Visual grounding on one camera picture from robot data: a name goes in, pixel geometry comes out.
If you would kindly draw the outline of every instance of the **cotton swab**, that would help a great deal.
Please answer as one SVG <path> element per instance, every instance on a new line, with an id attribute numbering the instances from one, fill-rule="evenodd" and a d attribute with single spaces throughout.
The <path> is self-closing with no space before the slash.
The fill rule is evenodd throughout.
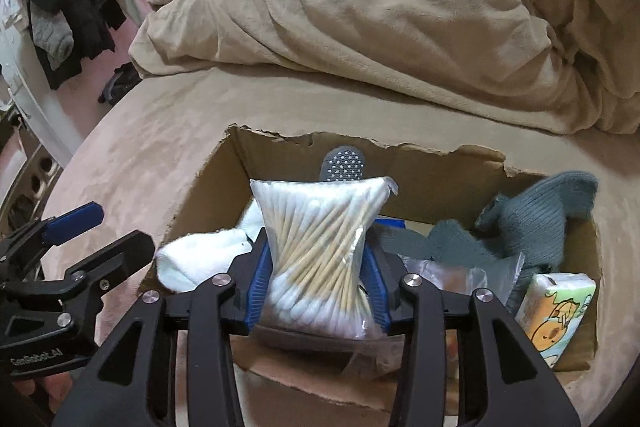
<path id="1" fill-rule="evenodd" d="M 294 327 L 357 338 L 370 319 L 358 286 L 364 233 L 395 184 L 256 182 L 273 257 L 268 303 Z"/>

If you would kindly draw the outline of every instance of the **clear plastic bag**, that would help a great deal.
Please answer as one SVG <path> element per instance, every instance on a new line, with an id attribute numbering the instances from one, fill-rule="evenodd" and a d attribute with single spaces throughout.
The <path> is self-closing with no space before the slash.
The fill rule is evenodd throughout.
<path id="1" fill-rule="evenodd" d="M 471 295 L 476 288 L 487 286 L 487 275 L 482 268 L 446 266 L 430 260 L 399 257 L 409 273 L 417 273 L 440 290 Z"/>
<path id="2" fill-rule="evenodd" d="M 511 255 L 510 257 L 500 259 L 500 261 L 487 263 L 482 267 L 486 273 L 486 287 L 489 288 L 504 305 L 507 304 L 509 295 L 511 295 L 513 287 L 520 276 L 524 260 L 525 255 L 520 252 L 519 255 Z"/>
<path id="3" fill-rule="evenodd" d="M 391 178 L 354 182 L 251 181 L 273 259 L 261 321 L 296 331 L 360 339 L 372 326 L 359 288 L 366 230 Z"/>
<path id="4" fill-rule="evenodd" d="M 441 290 L 471 295 L 473 290 L 487 286 L 487 274 L 481 268 L 446 266 L 436 261 L 411 259 L 402 255 L 399 257 L 407 271 L 419 274 Z M 400 369 L 403 343 L 404 336 L 388 337 L 374 344 L 356 344 L 343 374 L 372 380 Z M 452 332 L 447 331 L 446 345 L 447 367 L 450 372 L 456 372 L 458 342 Z"/>

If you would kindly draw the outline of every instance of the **beige comforter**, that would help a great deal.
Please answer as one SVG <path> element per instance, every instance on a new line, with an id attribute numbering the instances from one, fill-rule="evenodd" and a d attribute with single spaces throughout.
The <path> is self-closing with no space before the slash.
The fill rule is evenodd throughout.
<path id="1" fill-rule="evenodd" d="M 640 124 L 640 0 L 149 1 L 143 76 L 279 64 L 561 134 Z"/>

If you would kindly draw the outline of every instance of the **torn cardboard edge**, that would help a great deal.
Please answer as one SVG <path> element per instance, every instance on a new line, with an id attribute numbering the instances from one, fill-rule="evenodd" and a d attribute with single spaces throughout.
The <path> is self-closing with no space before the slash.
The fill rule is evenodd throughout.
<path id="1" fill-rule="evenodd" d="M 316 181 L 326 152 L 339 145 L 353 145 L 363 151 L 366 177 L 391 176 L 398 183 L 400 193 L 389 199 L 382 214 L 418 223 L 457 219 L 466 229 L 472 229 L 477 215 L 498 192 L 514 196 L 545 177 L 540 172 L 505 166 L 502 152 L 472 144 L 443 152 L 330 132 L 285 137 L 232 125 L 194 179 L 170 224 L 166 242 L 188 233 L 233 228 L 251 197 L 249 179 Z M 565 250 L 561 270 L 586 273 L 599 285 L 600 252 L 593 221 L 570 220 Z M 154 267 L 141 291 L 151 288 L 161 289 Z M 594 299 L 556 364 L 556 375 L 563 385 L 583 376 L 593 362 L 596 318 Z M 370 409 L 390 410 L 393 403 L 396 383 L 392 375 L 374 381 L 354 380 L 341 375 L 343 367 L 332 365 L 322 354 L 310 360 L 299 353 L 263 346 L 251 338 L 233 339 L 232 346 L 239 367 L 287 387 Z M 447 413 L 455 414 L 456 410 L 457 390 L 448 389 Z"/>

